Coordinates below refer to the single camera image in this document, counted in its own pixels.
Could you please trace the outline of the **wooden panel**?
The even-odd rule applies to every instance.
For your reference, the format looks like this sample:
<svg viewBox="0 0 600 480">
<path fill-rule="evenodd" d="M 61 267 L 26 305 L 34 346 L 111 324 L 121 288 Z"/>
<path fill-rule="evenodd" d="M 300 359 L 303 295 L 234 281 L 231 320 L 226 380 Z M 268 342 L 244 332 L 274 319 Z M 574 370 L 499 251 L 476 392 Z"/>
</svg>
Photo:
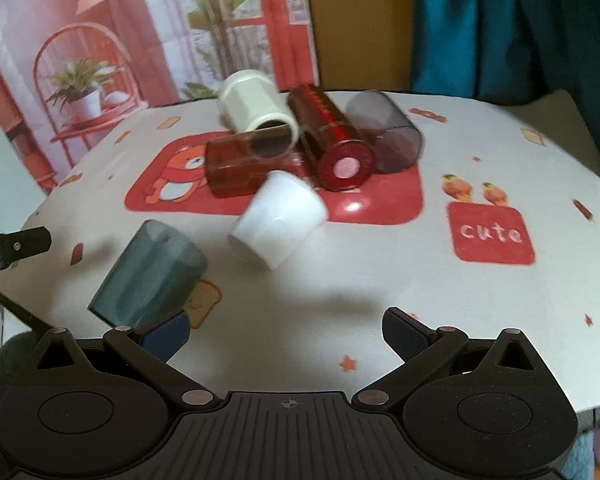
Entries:
<svg viewBox="0 0 600 480">
<path fill-rule="evenodd" d="M 309 0 L 309 4 L 323 87 L 410 88 L 415 0 Z"/>
</svg>

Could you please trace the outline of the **patterned white tablecloth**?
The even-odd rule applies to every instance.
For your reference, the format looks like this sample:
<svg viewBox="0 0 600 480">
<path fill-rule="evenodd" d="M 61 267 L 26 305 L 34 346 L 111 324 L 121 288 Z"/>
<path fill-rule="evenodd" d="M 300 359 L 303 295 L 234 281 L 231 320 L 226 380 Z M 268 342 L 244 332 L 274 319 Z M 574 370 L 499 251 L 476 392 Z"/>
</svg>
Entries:
<svg viewBox="0 0 600 480">
<path fill-rule="evenodd" d="M 329 220 L 277 269 L 228 236 L 243 202 L 150 186 L 181 148 L 223 132 L 216 105 L 142 110 L 111 131 L 30 215 L 53 237 L 0 272 L 0 292 L 42 321 L 97 337 L 88 310 L 149 219 L 208 259 L 173 365 L 217 393 L 355 393 L 396 368 L 380 320 L 398 307 L 475 338 L 520 328 L 573 407 L 600 406 L 600 158 L 572 97 L 520 107 L 398 94 L 424 137 L 418 164 L 325 195 Z"/>
</svg>

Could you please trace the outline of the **purple-grey translucent cup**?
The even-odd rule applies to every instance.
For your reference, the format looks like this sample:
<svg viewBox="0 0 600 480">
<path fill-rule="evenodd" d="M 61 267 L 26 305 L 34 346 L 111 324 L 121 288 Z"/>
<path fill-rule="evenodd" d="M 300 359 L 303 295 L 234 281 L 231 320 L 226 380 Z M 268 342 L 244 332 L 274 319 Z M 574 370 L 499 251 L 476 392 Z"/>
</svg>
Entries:
<svg viewBox="0 0 600 480">
<path fill-rule="evenodd" d="M 416 165 L 422 133 L 384 92 L 358 92 L 347 104 L 346 116 L 373 148 L 376 174 L 398 174 Z"/>
</svg>

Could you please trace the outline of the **red metallic tumbler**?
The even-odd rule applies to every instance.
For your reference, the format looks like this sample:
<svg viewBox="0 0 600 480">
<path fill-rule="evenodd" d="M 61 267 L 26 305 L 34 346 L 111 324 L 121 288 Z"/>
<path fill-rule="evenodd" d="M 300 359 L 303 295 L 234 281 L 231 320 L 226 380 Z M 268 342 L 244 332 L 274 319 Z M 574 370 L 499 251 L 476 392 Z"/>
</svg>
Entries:
<svg viewBox="0 0 600 480">
<path fill-rule="evenodd" d="M 299 84 L 289 91 L 287 104 L 323 188 L 343 192 L 359 188 L 370 178 L 376 162 L 374 149 L 321 88 Z"/>
</svg>

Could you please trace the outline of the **cream faceted cup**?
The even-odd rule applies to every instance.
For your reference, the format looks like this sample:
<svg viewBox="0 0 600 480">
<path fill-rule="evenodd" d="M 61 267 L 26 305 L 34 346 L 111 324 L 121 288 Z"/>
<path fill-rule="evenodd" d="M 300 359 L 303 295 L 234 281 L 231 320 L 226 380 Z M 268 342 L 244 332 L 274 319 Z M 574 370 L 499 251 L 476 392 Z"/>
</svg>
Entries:
<svg viewBox="0 0 600 480">
<path fill-rule="evenodd" d="M 276 84 L 260 70 L 238 70 L 228 76 L 218 91 L 218 109 L 234 133 L 285 126 L 289 130 L 287 148 L 299 140 L 294 113 Z"/>
</svg>

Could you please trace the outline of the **teal curtain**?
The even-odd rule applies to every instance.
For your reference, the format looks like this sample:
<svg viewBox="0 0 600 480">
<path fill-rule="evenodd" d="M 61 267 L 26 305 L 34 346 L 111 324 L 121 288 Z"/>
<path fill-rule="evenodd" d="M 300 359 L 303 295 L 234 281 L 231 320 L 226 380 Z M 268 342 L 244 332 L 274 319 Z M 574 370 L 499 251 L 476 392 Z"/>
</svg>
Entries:
<svg viewBox="0 0 600 480">
<path fill-rule="evenodd" d="M 600 0 L 415 0 L 411 88 L 500 105 L 565 90 L 600 153 Z"/>
</svg>

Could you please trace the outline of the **printed room backdrop poster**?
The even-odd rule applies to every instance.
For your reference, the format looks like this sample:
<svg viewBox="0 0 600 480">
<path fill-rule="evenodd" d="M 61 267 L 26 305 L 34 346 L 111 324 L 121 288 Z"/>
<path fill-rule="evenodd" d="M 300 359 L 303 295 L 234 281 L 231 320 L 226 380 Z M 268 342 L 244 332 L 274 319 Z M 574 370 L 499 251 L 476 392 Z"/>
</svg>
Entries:
<svg viewBox="0 0 600 480">
<path fill-rule="evenodd" d="M 123 116 L 318 78 L 308 0 L 0 0 L 0 126 L 50 192 Z"/>
</svg>

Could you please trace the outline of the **grey-blue translucent cup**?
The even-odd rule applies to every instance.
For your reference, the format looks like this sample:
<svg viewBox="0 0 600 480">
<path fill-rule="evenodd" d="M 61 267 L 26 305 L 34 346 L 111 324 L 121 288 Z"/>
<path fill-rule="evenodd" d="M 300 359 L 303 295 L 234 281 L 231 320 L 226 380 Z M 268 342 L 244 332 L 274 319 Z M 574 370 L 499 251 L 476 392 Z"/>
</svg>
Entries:
<svg viewBox="0 0 600 480">
<path fill-rule="evenodd" d="M 183 309 L 208 269 L 195 243 L 173 226 L 145 221 L 87 307 L 111 327 L 144 328 Z"/>
</svg>

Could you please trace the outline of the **brown translucent cup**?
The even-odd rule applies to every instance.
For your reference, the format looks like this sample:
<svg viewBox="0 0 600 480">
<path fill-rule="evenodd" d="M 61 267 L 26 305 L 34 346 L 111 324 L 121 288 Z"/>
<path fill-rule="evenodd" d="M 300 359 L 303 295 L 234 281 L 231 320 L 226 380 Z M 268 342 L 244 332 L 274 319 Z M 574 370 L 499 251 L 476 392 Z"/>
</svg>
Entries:
<svg viewBox="0 0 600 480">
<path fill-rule="evenodd" d="M 232 133 L 209 141 L 204 173 L 211 193 L 219 198 L 250 195 L 271 171 L 294 174 L 298 158 L 291 141 L 287 126 Z"/>
</svg>

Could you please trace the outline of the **white plastic cup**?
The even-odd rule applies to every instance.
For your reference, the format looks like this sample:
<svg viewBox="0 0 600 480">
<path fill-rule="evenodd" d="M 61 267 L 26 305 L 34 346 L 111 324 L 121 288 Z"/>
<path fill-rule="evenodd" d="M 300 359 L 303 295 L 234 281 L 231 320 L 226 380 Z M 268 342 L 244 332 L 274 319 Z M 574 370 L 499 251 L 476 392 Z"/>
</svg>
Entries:
<svg viewBox="0 0 600 480">
<path fill-rule="evenodd" d="M 327 219 L 327 206 L 311 185 L 273 170 L 227 238 L 238 255 L 275 270 Z"/>
</svg>

